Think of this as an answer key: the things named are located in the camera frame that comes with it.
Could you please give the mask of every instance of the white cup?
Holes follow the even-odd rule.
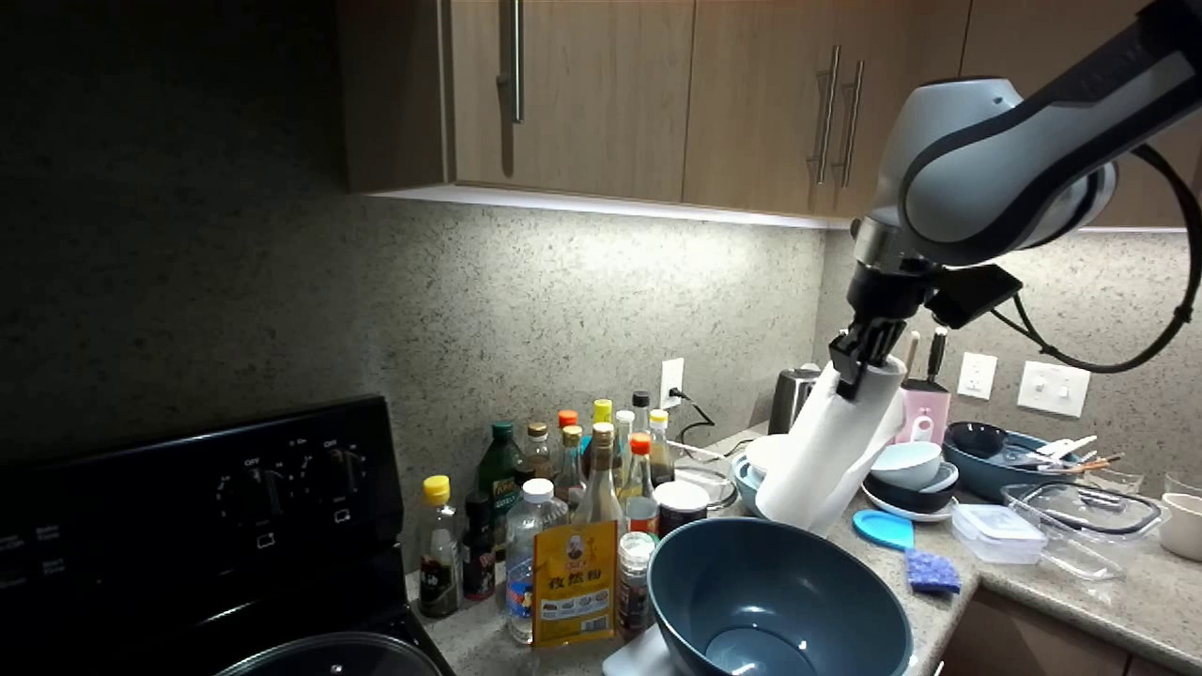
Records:
[[[1163,471],[1161,549],[1202,560],[1202,475]]]

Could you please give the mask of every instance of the yellow label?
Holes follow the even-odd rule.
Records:
[[[554,524],[532,538],[532,645],[614,635],[614,521]]]

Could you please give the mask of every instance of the light switch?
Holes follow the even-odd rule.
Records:
[[[954,386],[965,399],[991,399],[991,375],[997,371],[997,356],[991,351],[965,351],[961,356],[961,381]]]
[[[1088,393],[1088,371],[1066,365],[1024,359],[1018,381],[1018,404],[1056,416],[1081,416]]]

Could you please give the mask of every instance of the plate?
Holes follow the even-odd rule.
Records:
[[[860,484],[860,490],[863,490],[863,498],[867,498],[870,505],[906,513],[910,521],[946,521],[950,509],[954,509],[954,498],[946,498],[942,509],[926,509],[926,513],[925,513],[925,509],[906,509],[906,505],[899,505],[899,504],[885,504],[885,498],[870,494],[863,484]]]

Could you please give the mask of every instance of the oven control panel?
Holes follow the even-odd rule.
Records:
[[[381,399],[0,471],[0,629],[66,605],[202,610],[395,549]]]

